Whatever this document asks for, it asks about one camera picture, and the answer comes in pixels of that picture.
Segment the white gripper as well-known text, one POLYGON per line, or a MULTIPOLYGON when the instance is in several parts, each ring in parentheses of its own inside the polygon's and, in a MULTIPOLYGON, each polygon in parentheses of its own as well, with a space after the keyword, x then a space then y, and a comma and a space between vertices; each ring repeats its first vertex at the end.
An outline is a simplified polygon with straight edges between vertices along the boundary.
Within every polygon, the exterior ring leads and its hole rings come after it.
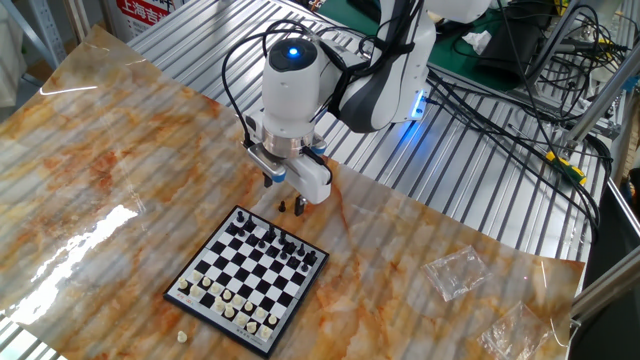
MULTIPOLYGON (((317 205, 324 202, 331 193, 331 172, 323 165, 319 165, 309 157, 286 159, 285 180, 299 193, 295 199, 294 214, 301 216, 307 204, 317 205)), ((273 180, 266 173, 263 174, 264 187, 273 185, 273 180)))

